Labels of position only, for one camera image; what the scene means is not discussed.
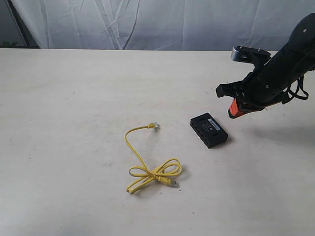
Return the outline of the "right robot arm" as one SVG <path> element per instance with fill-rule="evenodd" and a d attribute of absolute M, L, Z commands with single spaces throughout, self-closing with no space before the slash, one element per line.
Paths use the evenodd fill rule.
<path fill-rule="evenodd" d="M 257 112 L 297 98 L 307 100 L 304 75 L 315 68 L 315 15 L 309 14 L 294 28 L 288 42 L 274 55 L 262 49 L 234 47 L 231 59 L 250 63 L 254 70 L 243 80 L 220 84 L 218 97 L 230 96 L 230 118 Z"/>

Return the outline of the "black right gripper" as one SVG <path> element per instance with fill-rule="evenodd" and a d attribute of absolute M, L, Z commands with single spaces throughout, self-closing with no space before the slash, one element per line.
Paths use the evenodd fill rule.
<path fill-rule="evenodd" d="M 258 112 L 273 103 L 281 102 L 284 90 L 315 68 L 315 53 L 298 53 L 280 49 L 262 66 L 254 67 L 243 80 L 220 84 L 217 97 L 230 96 L 230 118 Z"/>

